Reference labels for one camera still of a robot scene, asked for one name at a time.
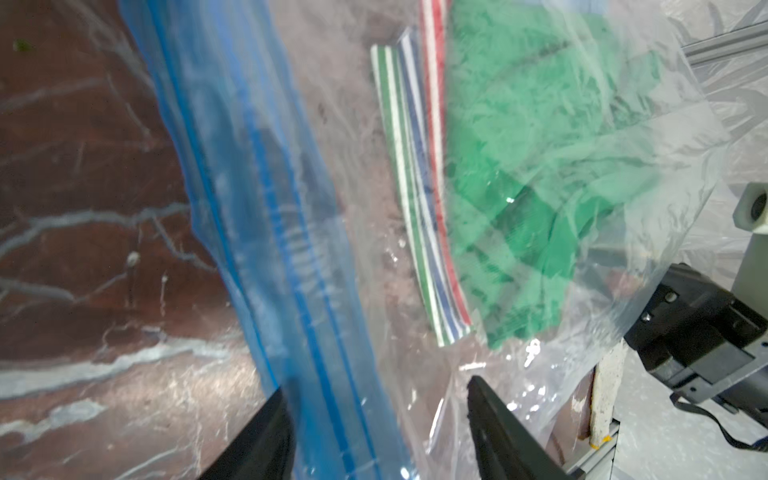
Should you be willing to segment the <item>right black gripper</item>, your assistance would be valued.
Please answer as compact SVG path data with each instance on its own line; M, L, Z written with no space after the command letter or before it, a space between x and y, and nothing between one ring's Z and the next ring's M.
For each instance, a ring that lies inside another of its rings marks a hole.
M766 426L767 284L733 288L673 264L624 339L688 405L712 400Z

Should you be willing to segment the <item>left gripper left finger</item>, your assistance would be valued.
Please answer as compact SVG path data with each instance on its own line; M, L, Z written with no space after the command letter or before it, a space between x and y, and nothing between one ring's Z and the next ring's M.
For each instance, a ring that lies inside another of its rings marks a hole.
M199 479L290 479L295 454L294 422L280 387Z

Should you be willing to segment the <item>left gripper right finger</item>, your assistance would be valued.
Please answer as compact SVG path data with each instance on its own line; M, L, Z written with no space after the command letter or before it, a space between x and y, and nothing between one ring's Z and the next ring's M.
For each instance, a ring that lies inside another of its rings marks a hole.
M482 480L573 479L480 376L468 383L468 420Z

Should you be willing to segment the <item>clear vacuum bag blue zip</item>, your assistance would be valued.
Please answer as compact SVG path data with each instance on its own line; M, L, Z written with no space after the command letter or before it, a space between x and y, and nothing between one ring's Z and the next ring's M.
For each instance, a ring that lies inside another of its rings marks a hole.
M396 195L370 49L423 1L123 1L179 156L195 234L267 391L291 383L302 478L474 479L482 377L538 441L629 330L719 176L728 136L655 1L535 1L604 15L657 51L659 184L592 238L559 325L438 345Z

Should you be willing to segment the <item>green tank top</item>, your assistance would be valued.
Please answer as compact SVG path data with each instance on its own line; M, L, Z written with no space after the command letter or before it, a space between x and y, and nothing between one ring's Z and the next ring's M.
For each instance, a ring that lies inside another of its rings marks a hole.
M456 1L448 16L447 237L497 349L559 325L587 242L661 179L641 129L663 77L596 12Z

